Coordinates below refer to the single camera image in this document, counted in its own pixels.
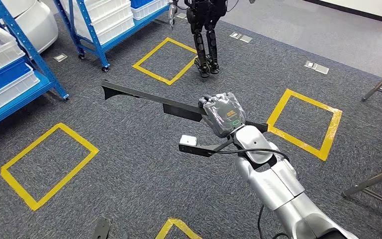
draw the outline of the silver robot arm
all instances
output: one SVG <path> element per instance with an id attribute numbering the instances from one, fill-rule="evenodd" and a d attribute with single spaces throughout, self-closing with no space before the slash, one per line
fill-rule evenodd
<path id="1" fill-rule="evenodd" d="M 275 212 L 288 236 L 293 239 L 358 239 L 307 197 L 287 157 L 268 142 L 257 127 L 246 125 L 246 114 L 232 93 L 205 96 L 199 99 L 198 106 L 207 113 L 203 118 L 213 132 L 237 146 L 240 154 L 235 166 L 239 174 L 251 185 L 261 203 Z M 263 165 L 270 168 L 256 171 Z"/>
<path id="2" fill-rule="evenodd" d="M 254 126 L 237 130 L 234 143 L 243 149 L 270 148 L 279 150 L 268 142 Z M 293 239 L 358 239 L 326 216 L 304 193 L 296 172 L 284 157 L 277 153 L 246 152 L 247 158 L 238 157 L 235 166 L 239 174 L 256 192 L 260 201 L 272 210 L 286 234 Z M 257 172 L 248 161 L 269 164 L 270 169 Z"/>

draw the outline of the black cable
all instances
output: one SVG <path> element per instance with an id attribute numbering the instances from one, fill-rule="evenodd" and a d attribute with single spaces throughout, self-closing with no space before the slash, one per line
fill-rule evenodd
<path id="1" fill-rule="evenodd" d="M 278 238 L 280 236 L 284 236 L 284 237 L 287 237 L 287 239 L 289 239 L 289 236 L 286 233 L 278 233 L 272 239 L 276 239 L 276 238 Z"/>
<path id="2" fill-rule="evenodd" d="M 263 239 L 263 235 L 261 233 L 261 228 L 260 228 L 260 220 L 261 220 L 261 214 L 263 213 L 264 209 L 264 204 L 261 205 L 260 213 L 258 214 L 258 222 L 257 222 L 257 228 L 258 228 L 258 233 L 260 234 L 260 239 Z"/>
<path id="3" fill-rule="evenodd" d="M 260 234 L 260 239 L 263 239 L 263 234 L 261 233 L 261 228 L 260 228 L 260 220 L 261 220 L 261 214 L 263 213 L 263 209 L 264 209 L 264 204 L 261 205 L 260 213 L 258 214 L 258 221 L 257 221 L 257 228 L 258 228 L 258 233 Z M 277 239 L 280 236 L 284 236 L 284 237 L 287 237 L 287 239 L 289 239 L 289 236 L 286 233 L 278 233 L 272 239 Z"/>
<path id="4" fill-rule="evenodd" d="M 216 153 L 230 154 L 230 153 L 242 153 L 242 152 L 251 152 L 251 151 L 264 151 L 264 152 L 277 153 L 282 155 L 287 161 L 289 161 L 289 157 L 286 154 L 274 149 L 269 149 L 269 148 L 246 148 L 246 149 L 239 149 L 234 151 L 217 151 Z"/>
<path id="5" fill-rule="evenodd" d="M 239 0 L 236 0 L 236 3 L 235 3 L 235 5 L 232 7 L 231 10 L 228 10 L 228 2 L 229 2 L 229 0 L 226 2 L 226 11 L 227 11 L 227 12 L 230 12 L 230 11 L 232 11 L 232 10 L 236 7 L 236 5 L 238 4 Z"/>

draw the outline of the black humanoid robot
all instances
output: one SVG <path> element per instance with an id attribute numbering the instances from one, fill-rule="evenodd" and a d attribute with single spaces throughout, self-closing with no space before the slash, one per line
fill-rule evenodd
<path id="1" fill-rule="evenodd" d="M 212 74 L 220 72 L 219 64 L 217 63 L 217 46 L 216 34 L 214 28 L 216 23 L 227 12 L 227 0 L 184 0 L 188 6 L 187 18 L 191 25 L 191 32 L 194 35 L 195 48 L 198 58 L 194 63 L 200 71 L 200 76 L 206 78 Z M 178 0 L 170 0 L 169 19 L 171 29 L 175 23 L 174 17 L 178 12 Z M 206 29 L 206 37 L 208 43 L 209 55 L 205 54 L 203 37 L 201 35 L 202 28 Z"/>

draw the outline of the yellow floor marking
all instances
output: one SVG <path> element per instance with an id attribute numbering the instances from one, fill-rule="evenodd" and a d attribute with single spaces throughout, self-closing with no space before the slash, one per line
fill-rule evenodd
<path id="1" fill-rule="evenodd" d="M 168 218 L 166 223 L 163 225 L 162 229 L 160 229 L 160 232 L 157 234 L 156 239 L 164 239 L 173 225 L 177 226 L 177 228 L 183 231 L 191 239 L 202 239 L 199 235 L 193 232 L 183 221 L 175 218 Z"/>
<path id="2" fill-rule="evenodd" d="M 18 183 L 18 181 L 9 173 L 8 168 L 14 165 L 20 158 L 26 155 L 30 150 L 36 147 L 40 142 L 47 138 L 50 134 L 55 132 L 57 129 L 63 130 L 69 136 L 74 138 L 78 143 L 83 145 L 86 149 L 90 150 L 90 153 L 83 159 L 71 172 L 69 172 L 61 181 L 59 181 L 45 196 L 43 196 L 38 202 L 33 199 L 33 197 Z M 15 192 L 25 201 L 25 203 L 34 211 L 43 206 L 53 195 L 56 194 L 80 169 L 82 169 L 97 153 L 98 149 L 94 147 L 91 143 L 77 134 L 75 131 L 70 129 L 63 123 L 58 123 L 50 130 L 45 132 L 42 136 L 36 139 L 27 148 L 21 151 L 17 156 L 11 159 L 8 163 L 0 168 L 0 175 L 4 180 L 15 190 Z"/>
<path id="3" fill-rule="evenodd" d="M 155 79 L 157 79 L 159 81 L 165 82 L 166 84 L 168 84 L 170 86 L 177 79 L 179 79 L 179 77 L 181 77 L 185 73 L 185 71 L 187 71 L 194 64 L 195 57 L 193 59 L 191 59 L 191 61 L 184 68 L 182 68 L 182 70 L 180 70 L 179 73 L 174 78 L 172 78 L 171 80 L 168 80 L 168 79 L 166 79 L 164 77 L 161 77 L 161 76 L 159 76 L 159 75 L 157 75 L 157 74 L 155 74 L 155 73 L 153 73 L 153 72 L 151 72 L 151 71 L 149 71 L 147 69 L 144 69 L 143 67 L 140 66 L 141 63 L 143 63 L 145 60 L 147 60 L 151 55 L 153 55 L 157 50 L 159 50 L 167 42 L 171 42 L 171 43 L 173 43 L 175 45 L 178 45 L 178 46 L 180 46 L 182 48 L 187 49 L 188 51 L 191 51 L 191 52 L 197 54 L 197 51 L 195 49 L 193 49 L 193 48 L 191 48 L 191 47 L 189 47 L 187 45 L 184 45 L 184 44 L 182 44 L 180 42 L 177 42 L 177 41 L 175 41 L 175 40 L 173 40 L 173 39 L 171 39 L 169 37 L 166 37 L 165 40 L 163 40 L 161 43 L 159 43 L 159 45 L 157 45 L 153 50 L 151 50 L 149 53 L 147 53 L 137 63 L 132 65 L 132 67 L 134 67 L 135 69 L 137 69 L 137 70 L 143 72 L 144 74 L 147 74 L 147 75 L 149 75 L 149 76 L 151 76 L 151 77 L 153 77 L 153 78 L 155 78 Z"/>
<path id="4" fill-rule="evenodd" d="M 332 120 L 330 121 L 330 125 L 327 129 L 326 135 L 324 137 L 323 143 L 321 144 L 320 149 L 316 149 L 312 147 L 311 145 L 302 142 L 301 140 L 293 137 L 292 135 L 287 134 L 286 132 L 283 132 L 282 130 L 275 128 L 275 122 L 278 120 L 279 115 L 281 114 L 282 110 L 284 109 L 287 101 L 291 96 L 297 97 L 300 100 L 303 100 L 305 102 L 308 102 L 312 105 L 315 105 L 317 107 L 320 107 L 324 110 L 330 111 L 333 113 Z M 287 141 L 299 146 L 300 148 L 314 154 L 319 159 L 326 161 L 327 156 L 329 155 L 330 148 L 333 143 L 333 139 L 336 134 L 337 127 L 339 125 L 340 117 L 342 116 L 342 111 L 332 108 L 328 105 L 325 105 L 321 102 L 318 102 L 316 100 L 313 100 L 307 96 L 301 95 L 300 93 L 291 91 L 290 89 L 286 89 L 285 93 L 279 100 L 278 104 L 276 105 L 275 109 L 273 110 L 272 114 L 270 115 L 269 119 L 267 120 L 267 124 L 269 124 L 269 132 L 272 132 Z"/>

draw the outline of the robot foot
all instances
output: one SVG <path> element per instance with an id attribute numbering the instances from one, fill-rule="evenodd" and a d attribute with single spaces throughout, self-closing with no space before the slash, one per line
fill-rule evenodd
<path id="1" fill-rule="evenodd" d="M 209 55 L 206 56 L 206 59 L 210 67 L 210 73 L 219 74 L 220 73 L 219 64 L 217 62 L 213 62 Z"/>
<path id="2" fill-rule="evenodd" d="M 197 66 L 198 71 L 200 72 L 200 76 L 202 78 L 207 78 L 210 76 L 210 67 L 208 66 L 207 62 L 205 62 L 204 65 L 200 64 L 200 60 L 196 58 L 194 60 L 195 66 Z"/>

